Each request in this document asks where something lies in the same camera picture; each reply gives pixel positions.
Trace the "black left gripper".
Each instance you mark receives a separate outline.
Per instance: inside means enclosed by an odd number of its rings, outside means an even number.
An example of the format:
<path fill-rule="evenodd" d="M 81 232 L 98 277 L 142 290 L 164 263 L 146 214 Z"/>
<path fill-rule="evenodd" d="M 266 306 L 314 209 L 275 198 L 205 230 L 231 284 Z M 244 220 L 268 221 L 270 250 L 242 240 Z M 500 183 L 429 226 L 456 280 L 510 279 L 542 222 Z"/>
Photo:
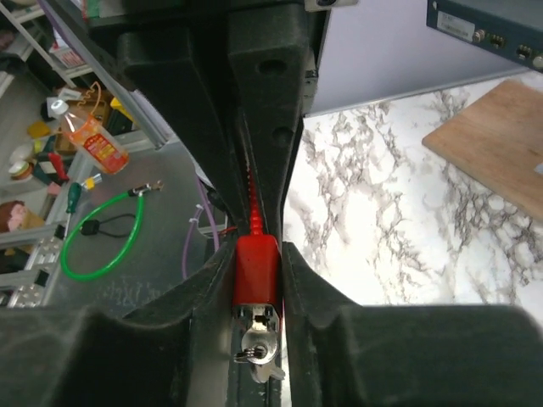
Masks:
<path fill-rule="evenodd" d="M 240 234 L 247 187 L 196 37 L 227 48 L 266 231 L 283 239 L 284 195 L 300 124 L 308 43 L 329 1 L 88 1 L 87 30 L 117 47 L 119 66 L 197 161 Z"/>

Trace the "red cable seal lock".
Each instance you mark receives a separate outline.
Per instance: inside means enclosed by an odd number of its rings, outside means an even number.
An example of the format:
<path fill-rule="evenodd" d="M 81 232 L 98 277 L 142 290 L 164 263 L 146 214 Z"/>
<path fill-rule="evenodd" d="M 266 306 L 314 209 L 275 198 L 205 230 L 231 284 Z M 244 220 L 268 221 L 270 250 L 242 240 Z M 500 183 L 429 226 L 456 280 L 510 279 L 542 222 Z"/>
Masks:
<path fill-rule="evenodd" d="M 236 273 L 232 305 L 279 305 L 278 277 L 280 254 L 277 239 L 265 232 L 255 180 L 249 173 L 249 234 L 236 244 Z"/>

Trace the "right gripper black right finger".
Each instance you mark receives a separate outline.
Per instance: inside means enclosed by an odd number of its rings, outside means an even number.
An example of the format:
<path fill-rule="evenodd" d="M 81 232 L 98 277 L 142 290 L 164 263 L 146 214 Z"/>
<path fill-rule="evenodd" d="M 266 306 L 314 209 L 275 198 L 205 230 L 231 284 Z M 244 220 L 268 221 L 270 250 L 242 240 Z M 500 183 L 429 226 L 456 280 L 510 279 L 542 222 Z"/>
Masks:
<path fill-rule="evenodd" d="M 511 305 L 362 306 L 284 243 L 295 406 L 539 406 L 542 330 Z"/>

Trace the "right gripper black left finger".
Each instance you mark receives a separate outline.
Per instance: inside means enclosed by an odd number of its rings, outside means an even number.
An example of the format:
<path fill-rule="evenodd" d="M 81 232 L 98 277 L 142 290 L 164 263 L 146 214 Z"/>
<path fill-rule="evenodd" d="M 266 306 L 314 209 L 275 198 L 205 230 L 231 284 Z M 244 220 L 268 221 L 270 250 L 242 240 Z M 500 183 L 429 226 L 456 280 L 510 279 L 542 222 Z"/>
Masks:
<path fill-rule="evenodd" d="M 235 248 L 121 319 L 89 308 L 1 313 L 4 406 L 223 406 Z"/>

